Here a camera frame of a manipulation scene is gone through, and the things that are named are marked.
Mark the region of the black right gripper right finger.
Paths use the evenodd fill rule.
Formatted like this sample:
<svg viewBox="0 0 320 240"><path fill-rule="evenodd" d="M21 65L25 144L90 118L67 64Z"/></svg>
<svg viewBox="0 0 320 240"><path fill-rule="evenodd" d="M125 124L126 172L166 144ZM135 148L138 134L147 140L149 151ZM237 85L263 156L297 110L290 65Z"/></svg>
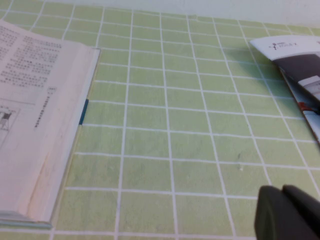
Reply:
<svg viewBox="0 0 320 240"><path fill-rule="evenodd" d="M304 222L320 239L320 201L294 185L284 185L282 192L292 202Z"/></svg>

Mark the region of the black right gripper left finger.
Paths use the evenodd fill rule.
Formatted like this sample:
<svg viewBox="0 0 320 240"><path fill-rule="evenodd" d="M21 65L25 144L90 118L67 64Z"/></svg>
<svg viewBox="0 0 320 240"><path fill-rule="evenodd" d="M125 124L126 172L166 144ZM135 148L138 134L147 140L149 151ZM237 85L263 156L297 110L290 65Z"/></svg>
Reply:
<svg viewBox="0 0 320 240"><path fill-rule="evenodd" d="M305 223L293 203L274 186L259 189L254 219L258 240L314 240L316 234Z"/></svg>

